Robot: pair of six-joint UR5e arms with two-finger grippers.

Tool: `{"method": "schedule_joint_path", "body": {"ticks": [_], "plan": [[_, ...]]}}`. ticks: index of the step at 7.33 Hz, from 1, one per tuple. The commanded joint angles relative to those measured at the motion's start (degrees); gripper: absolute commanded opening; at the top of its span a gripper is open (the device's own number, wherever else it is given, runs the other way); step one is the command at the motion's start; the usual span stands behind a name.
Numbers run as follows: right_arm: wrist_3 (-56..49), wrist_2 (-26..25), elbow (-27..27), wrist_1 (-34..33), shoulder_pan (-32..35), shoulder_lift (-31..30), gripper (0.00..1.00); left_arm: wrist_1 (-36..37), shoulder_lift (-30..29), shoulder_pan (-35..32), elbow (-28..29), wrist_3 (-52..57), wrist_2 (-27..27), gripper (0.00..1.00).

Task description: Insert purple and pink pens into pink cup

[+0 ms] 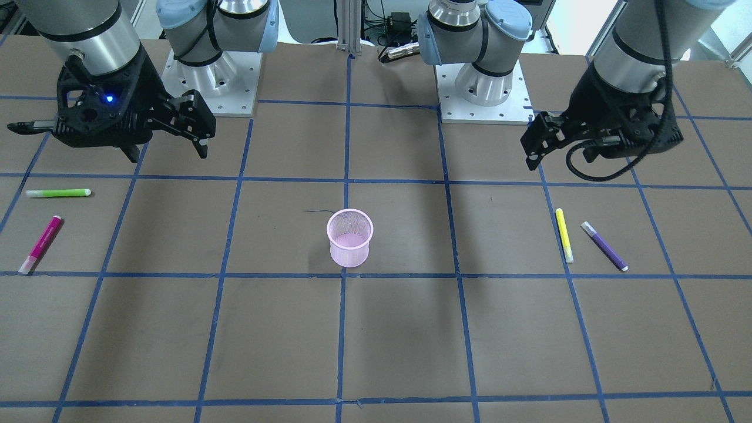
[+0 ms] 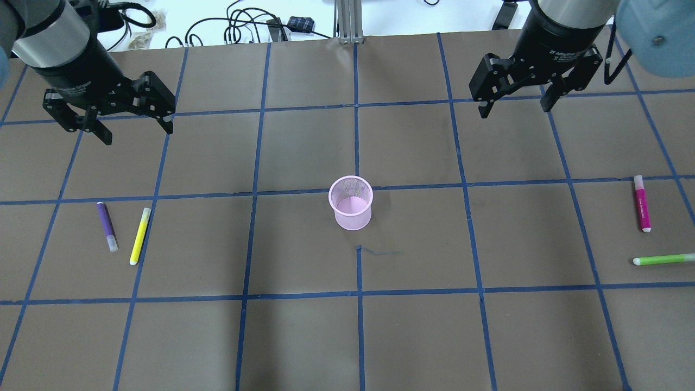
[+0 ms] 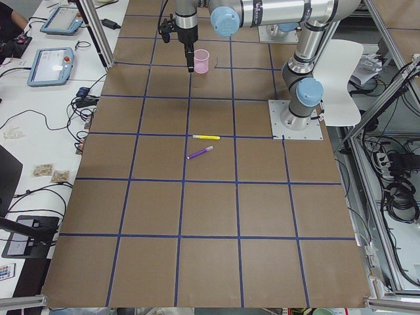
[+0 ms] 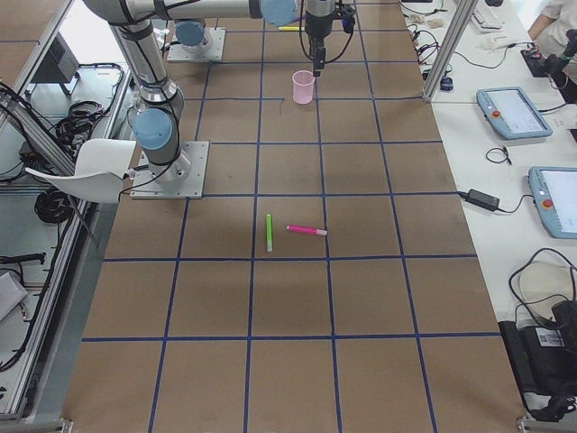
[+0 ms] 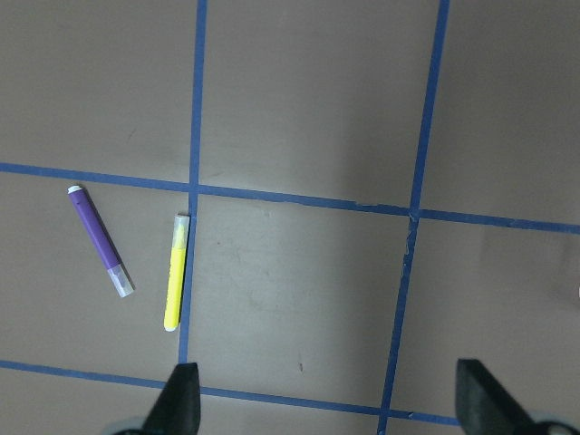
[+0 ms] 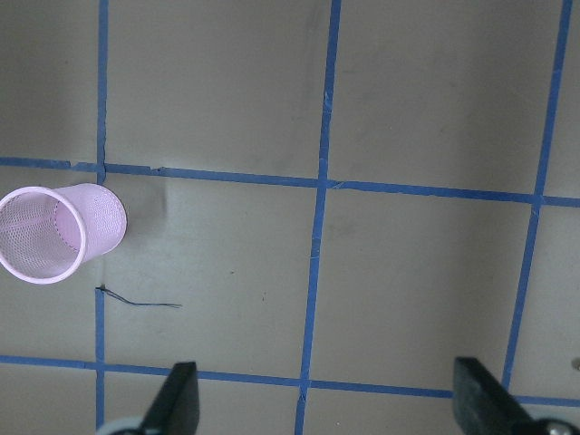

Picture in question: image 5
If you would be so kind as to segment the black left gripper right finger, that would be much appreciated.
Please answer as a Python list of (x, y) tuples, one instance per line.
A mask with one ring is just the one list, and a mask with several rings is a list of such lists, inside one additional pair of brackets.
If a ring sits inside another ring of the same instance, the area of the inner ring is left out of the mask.
[(535, 421), (476, 359), (456, 365), (455, 412), (465, 434), (557, 434), (553, 421)]

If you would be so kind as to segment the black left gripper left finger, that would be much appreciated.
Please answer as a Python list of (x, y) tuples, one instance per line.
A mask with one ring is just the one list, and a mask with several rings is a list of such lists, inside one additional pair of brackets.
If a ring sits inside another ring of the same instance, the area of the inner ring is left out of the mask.
[(141, 426), (143, 434), (196, 435), (201, 419), (198, 365), (178, 364)]

